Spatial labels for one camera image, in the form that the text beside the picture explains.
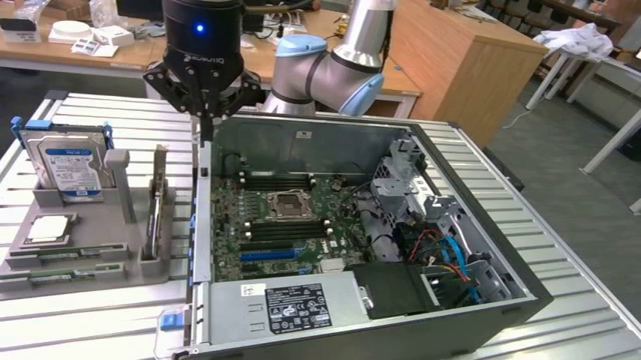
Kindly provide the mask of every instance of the cpu socket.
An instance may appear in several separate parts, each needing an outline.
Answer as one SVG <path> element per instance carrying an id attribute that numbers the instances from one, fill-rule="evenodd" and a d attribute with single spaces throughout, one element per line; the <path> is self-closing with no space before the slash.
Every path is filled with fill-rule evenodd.
<path id="1" fill-rule="evenodd" d="M 310 195 L 302 190 L 269 193 L 267 203 L 277 219 L 311 217 Z"/>

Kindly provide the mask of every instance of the blue hard drive label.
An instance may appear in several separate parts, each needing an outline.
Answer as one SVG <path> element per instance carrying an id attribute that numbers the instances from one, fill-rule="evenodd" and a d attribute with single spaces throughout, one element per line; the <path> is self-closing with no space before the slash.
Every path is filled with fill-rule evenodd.
<path id="1" fill-rule="evenodd" d="M 48 148 L 46 162 L 58 189 L 68 197 L 91 197 L 100 193 L 99 173 L 94 153 L 86 148 Z"/>

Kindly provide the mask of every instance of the black monitor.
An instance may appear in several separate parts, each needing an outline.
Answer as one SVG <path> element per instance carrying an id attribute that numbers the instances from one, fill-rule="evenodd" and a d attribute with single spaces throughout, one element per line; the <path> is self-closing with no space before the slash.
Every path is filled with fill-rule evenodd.
<path id="1" fill-rule="evenodd" d="M 265 0 L 246 0 L 246 5 L 265 5 Z M 116 0 L 118 15 L 139 19 L 163 21 L 163 0 Z M 263 30 L 263 15 L 242 17 L 242 30 L 261 32 Z"/>
<path id="2" fill-rule="evenodd" d="M 163 21 L 163 0 L 116 0 L 118 15 Z"/>

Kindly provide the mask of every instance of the metal slatted table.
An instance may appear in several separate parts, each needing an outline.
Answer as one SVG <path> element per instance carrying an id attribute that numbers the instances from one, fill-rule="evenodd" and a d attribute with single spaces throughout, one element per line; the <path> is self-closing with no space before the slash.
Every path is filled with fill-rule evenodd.
<path id="1" fill-rule="evenodd" d="M 170 282 L 0 302 L 3 359 L 153 359 L 157 316 L 186 301 L 191 199 L 190 117 L 167 102 L 68 94 L 46 99 L 34 119 L 114 127 L 114 144 L 128 149 L 133 187 L 146 187 L 153 150 L 169 146 L 169 181 L 178 190 Z M 421 121 L 445 158 L 530 264 L 554 301 L 473 354 L 457 359 L 641 359 L 641 326 L 554 230 L 458 129 Z M 448 186 L 428 170 L 442 192 Z M 34 167 L 18 142 L 0 160 L 0 259 L 32 202 Z M 181 344 L 175 331 L 170 340 Z"/>

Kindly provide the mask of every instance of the power supply label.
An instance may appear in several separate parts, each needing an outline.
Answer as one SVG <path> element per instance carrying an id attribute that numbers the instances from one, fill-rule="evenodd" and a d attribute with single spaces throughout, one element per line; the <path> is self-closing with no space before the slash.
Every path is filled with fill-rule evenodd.
<path id="1" fill-rule="evenodd" d="M 275 334 L 331 326 L 330 309 L 319 283 L 265 290 L 270 330 Z"/>

